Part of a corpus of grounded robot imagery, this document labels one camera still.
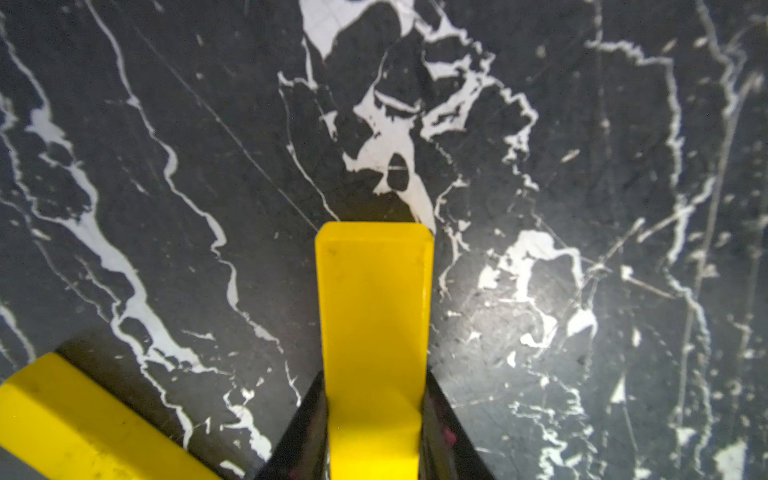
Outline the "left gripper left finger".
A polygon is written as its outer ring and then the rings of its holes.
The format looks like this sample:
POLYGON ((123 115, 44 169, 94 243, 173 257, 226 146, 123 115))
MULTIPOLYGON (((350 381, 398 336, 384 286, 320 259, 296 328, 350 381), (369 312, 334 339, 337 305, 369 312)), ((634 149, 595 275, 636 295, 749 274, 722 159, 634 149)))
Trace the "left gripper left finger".
POLYGON ((324 372, 320 371, 272 456, 254 478, 319 480, 325 478, 327 464, 328 402, 324 372))

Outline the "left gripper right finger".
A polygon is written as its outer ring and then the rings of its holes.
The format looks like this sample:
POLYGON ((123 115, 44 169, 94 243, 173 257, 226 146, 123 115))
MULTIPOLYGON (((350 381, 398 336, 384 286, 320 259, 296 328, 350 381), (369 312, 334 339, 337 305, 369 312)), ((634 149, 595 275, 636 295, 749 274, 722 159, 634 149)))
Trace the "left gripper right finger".
POLYGON ((419 441, 419 479, 494 479, 431 371, 419 441))

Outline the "long yellow block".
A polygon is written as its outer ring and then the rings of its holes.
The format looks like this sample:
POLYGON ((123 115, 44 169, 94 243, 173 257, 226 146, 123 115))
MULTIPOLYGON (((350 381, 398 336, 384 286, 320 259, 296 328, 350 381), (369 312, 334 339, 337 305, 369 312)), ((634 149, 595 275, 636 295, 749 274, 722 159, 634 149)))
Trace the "long yellow block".
POLYGON ((330 476, 415 479, 433 235, 418 223, 329 222, 315 252, 330 476))

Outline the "short yellow block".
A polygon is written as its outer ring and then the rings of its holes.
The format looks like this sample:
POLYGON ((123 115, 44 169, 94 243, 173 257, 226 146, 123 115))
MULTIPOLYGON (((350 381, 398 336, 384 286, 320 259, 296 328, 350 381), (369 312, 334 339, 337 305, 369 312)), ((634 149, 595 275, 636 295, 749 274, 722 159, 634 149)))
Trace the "short yellow block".
POLYGON ((2 383, 1 446, 48 479, 217 476, 56 353, 2 383))

